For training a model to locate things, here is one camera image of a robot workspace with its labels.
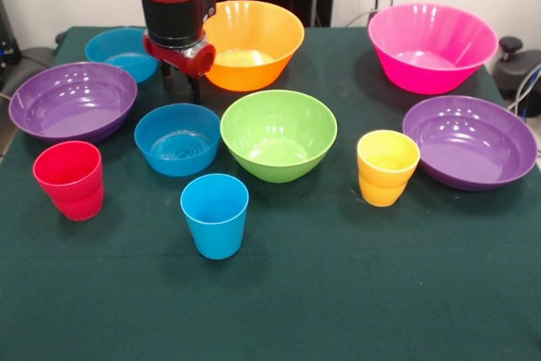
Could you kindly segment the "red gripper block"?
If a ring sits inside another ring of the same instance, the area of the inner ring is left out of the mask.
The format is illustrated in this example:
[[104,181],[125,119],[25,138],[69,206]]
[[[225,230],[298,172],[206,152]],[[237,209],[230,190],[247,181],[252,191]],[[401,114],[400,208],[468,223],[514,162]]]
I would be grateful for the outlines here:
[[199,77],[207,74],[216,57],[216,49],[205,39],[185,48],[168,48],[158,45],[150,38],[148,30],[143,35],[145,50],[156,60],[162,62],[161,76],[164,91],[171,95],[174,91],[172,66],[188,76],[193,94],[193,103],[201,103]]

